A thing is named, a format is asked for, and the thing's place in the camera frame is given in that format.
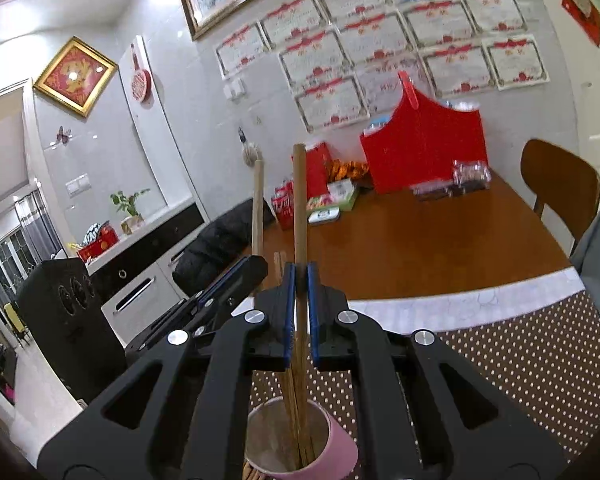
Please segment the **hanging scrub brush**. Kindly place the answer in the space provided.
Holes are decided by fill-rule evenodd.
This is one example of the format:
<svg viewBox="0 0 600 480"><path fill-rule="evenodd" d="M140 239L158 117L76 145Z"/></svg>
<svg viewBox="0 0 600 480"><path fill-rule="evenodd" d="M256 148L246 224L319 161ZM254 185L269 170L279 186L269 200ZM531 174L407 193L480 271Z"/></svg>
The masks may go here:
<svg viewBox="0 0 600 480"><path fill-rule="evenodd" d="M242 144L242 159L248 167L253 167L257 160L262 159L260 148L257 144L249 142L242 127L238 128L238 138Z"/></svg>

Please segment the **brown polka dot placemat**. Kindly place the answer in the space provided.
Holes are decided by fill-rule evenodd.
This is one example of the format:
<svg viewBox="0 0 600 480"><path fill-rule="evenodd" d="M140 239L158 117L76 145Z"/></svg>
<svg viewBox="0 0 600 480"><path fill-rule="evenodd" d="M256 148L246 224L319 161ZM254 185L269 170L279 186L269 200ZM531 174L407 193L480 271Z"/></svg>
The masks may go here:
<svg viewBox="0 0 600 480"><path fill-rule="evenodd" d="M600 430L600 315L585 290L439 337L547 431L567 460Z"/></svg>

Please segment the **red container on cabinet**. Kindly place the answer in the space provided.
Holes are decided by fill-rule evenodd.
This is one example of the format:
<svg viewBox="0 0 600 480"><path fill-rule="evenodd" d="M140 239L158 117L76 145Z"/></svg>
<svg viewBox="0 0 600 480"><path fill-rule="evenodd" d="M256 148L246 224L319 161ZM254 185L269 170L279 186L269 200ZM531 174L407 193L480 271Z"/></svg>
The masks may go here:
<svg viewBox="0 0 600 480"><path fill-rule="evenodd" d="M96 223L87 230L81 244L70 243L68 247L74 250L84 263L89 263L117 244L118 241L119 237L109 222Z"/></svg>

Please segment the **pink cylindrical cup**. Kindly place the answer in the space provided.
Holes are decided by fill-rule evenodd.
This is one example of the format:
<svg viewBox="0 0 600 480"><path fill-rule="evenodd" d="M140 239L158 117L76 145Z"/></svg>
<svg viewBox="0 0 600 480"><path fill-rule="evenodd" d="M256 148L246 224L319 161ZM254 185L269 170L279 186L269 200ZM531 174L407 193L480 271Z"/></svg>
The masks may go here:
<svg viewBox="0 0 600 480"><path fill-rule="evenodd" d="M248 417L245 460L271 479L344 479L355 470L358 447L347 430L320 404L306 404L301 437L280 396Z"/></svg>

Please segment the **wooden chopsticks pile on mat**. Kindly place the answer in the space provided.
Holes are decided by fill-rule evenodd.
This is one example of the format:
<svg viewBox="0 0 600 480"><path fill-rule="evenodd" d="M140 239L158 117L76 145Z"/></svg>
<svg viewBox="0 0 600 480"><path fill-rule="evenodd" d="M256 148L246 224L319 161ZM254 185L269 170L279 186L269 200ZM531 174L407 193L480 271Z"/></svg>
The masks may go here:
<svg viewBox="0 0 600 480"><path fill-rule="evenodd" d="M242 480L266 480L266 475L254 468L250 463L245 462L242 467Z"/></svg>

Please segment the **white small device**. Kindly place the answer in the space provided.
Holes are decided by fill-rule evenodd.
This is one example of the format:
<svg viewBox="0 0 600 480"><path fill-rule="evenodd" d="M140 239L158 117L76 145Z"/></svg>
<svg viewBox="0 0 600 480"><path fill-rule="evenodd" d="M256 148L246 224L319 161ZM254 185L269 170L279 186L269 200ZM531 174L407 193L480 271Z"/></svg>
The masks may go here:
<svg viewBox="0 0 600 480"><path fill-rule="evenodd" d="M309 215L308 222L311 226L314 224L328 223L337 221L340 218L339 207L329 207L316 211L312 211Z"/></svg>

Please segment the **black jacket on chair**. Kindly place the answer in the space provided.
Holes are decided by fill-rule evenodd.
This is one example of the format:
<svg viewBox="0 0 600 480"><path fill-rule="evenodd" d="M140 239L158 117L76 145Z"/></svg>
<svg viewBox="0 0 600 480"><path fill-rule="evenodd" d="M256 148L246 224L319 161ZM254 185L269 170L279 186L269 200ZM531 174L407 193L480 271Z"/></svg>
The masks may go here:
<svg viewBox="0 0 600 480"><path fill-rule="evenodd" d="M187 297L210 286L252 243L248 198L205 226L185 247L172 278Z"/></svg>

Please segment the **small potted plant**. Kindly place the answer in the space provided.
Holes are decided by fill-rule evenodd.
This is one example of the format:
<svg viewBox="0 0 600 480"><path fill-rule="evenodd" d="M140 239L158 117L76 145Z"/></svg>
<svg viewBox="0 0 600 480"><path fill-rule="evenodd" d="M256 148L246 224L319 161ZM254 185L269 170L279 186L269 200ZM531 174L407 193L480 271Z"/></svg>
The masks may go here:
<svg viewBox="0 0 600 480"><path fill-rule="evenodd" d="M149 188L143 188L130 195L125 195L123 191L114 192L109 195L110 200L117 207L117 211L125 213L125 218L121 222L121 229L125 235L131 235L144 224L143 216L137 209L137 201L140 196L148 192Z"/></svg>

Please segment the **wooden chopstick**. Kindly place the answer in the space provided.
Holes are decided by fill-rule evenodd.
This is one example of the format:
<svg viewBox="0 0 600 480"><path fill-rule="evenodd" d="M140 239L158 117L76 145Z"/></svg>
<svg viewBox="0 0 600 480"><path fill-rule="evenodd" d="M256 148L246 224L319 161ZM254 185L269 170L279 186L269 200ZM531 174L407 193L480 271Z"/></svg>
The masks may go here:
<svg viewBox="0 0 600 480"><path fill-rule="evenodd" d="M297 438L302 467L313 460L313 448L306 417L308 395L306 394L306 350L308 336L308 306L306 305L306 148L294 144L294 266L296 267L296 341L294 342L294 394L296 395Z"/></svg>
<svg viewBox="0 0 600 480"><path fill-rule="evenodd" d="M253 196L252 196L252 230L251 253L254 256L263 254L263 189L264 163L258 158L253 164Z"/></svg>

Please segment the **red diamond door decoration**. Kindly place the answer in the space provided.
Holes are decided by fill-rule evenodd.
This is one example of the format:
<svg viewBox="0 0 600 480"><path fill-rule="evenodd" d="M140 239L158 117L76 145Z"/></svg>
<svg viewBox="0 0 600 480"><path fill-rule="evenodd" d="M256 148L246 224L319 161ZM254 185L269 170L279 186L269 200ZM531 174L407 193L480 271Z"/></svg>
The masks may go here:
<svg viewBox="0 0 600 480"><path fill-rule="evenodd" d="M600 46L600 11L591 0L562 0L562 7L580 25L596 47Z"/></svg>

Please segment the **packaged snack bag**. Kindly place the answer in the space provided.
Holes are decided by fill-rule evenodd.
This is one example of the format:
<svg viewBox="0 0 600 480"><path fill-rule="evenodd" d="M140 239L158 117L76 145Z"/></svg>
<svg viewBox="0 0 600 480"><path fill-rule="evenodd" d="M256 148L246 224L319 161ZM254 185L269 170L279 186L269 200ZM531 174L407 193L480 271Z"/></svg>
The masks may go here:
<svg viewBox="0 0 600 480"><path fill-rule="evenodd" d="M485 162L459 162L452 165L451 180L432 180L411 186L418 200L440 200L445 197L464 196L490 188L492 174Z"/></svg>

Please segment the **orange snack packet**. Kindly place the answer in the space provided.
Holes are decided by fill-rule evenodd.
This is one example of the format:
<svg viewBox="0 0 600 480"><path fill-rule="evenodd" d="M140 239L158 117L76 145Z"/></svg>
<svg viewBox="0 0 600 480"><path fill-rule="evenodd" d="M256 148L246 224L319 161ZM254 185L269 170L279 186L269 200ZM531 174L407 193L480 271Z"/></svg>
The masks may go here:
<svg viewBox="0 0 600 480"><path fill-rule="evenodd" d="M328 164L328 182L350 180L352 183L364 181L370 170L366 162L347 162L346 160L334 159Z"/></svg>

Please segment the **red tall box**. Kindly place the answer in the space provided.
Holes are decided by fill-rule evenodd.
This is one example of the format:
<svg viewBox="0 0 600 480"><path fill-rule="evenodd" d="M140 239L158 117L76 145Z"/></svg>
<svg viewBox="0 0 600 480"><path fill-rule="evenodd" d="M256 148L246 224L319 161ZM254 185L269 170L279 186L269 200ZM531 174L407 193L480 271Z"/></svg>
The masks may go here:
<svg viewBox="0 0 600 480"><path fill-rule="evenodd" d="M326 142L306 149L306 198L327 193L331 164L332 155Z"/></svg>

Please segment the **red round wall ornament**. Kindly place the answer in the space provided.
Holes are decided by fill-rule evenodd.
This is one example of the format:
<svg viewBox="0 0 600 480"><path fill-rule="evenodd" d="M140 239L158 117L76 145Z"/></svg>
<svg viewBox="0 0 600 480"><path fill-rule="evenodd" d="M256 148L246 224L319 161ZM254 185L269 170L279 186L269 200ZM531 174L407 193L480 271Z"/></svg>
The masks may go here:
<svg viewBox="0 0 600 480"><path fill-rule="evenodd" d="M135 44L131 44L131 58L133 63L133 73L131 80L132 97L139 103L146 103L151 97L151 76L149 70L140 60Z"/></svg>

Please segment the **gold framed red picture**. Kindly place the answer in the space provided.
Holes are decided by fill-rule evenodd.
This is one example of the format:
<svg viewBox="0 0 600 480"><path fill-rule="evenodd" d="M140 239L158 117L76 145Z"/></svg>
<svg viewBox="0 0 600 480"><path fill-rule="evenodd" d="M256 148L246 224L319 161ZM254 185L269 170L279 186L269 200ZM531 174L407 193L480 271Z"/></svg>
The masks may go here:
<svg viewBox="0 0 600 480"><path fill-rule="evenodd" d="M73 36L38 76L33 88L87 118L117 69L113 60Z"/></svg>

